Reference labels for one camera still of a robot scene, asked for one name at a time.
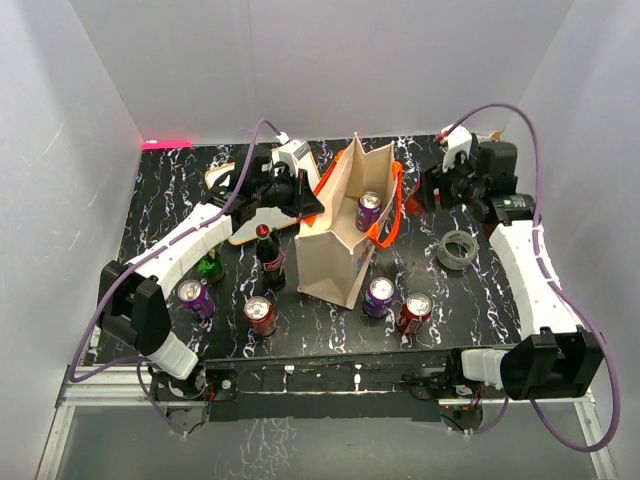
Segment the beige canvas bag orange handles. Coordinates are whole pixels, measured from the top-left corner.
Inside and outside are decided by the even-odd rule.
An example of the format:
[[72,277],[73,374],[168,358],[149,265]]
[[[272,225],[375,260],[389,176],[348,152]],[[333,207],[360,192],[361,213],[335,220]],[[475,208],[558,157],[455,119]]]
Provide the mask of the beige canvas bag orange handles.
[[[398,234],[402,183],[393,142],[367,152],[354,137],[335,157],[314,190],[325,211],[302,220],[295,237],[299,292],[354,308],[373,253]],[[381,197],[381,215],[362,232],[356,216],[367,192]]]

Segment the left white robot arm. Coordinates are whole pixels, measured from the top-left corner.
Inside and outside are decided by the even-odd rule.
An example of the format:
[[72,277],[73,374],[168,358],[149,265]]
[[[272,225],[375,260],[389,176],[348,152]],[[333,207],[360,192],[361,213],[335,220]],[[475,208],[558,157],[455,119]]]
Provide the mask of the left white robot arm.
[[185,399],[204,393],[207,376],[201,357],[172,329],[171,292],[218,244],[248,240],[260,223],[291,225],[320,205],[313,194],[320,174],[307,142],[255,145],[241,157],[206,173],[202,200],[164,238],[101,272],[96,326],[135,350],[158,383]]

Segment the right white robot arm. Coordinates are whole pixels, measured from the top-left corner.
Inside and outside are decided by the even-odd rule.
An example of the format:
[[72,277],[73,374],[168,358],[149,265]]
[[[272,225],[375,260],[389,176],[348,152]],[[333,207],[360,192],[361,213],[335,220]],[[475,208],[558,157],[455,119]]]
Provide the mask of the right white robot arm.
[[510,350],[458,349],[448,358],[447,388],[466,397],[482,384],[513,400],[575,398],[590,386],[603,353],[575,311],[552,289],[552,266],[541,227],[533,224],[535,201],[517,191],[517,148],[482,142],[442,145],[443,159],[425,170],[407,202],[412,212],[463,204],[482,224],[511,287],[521,341]]

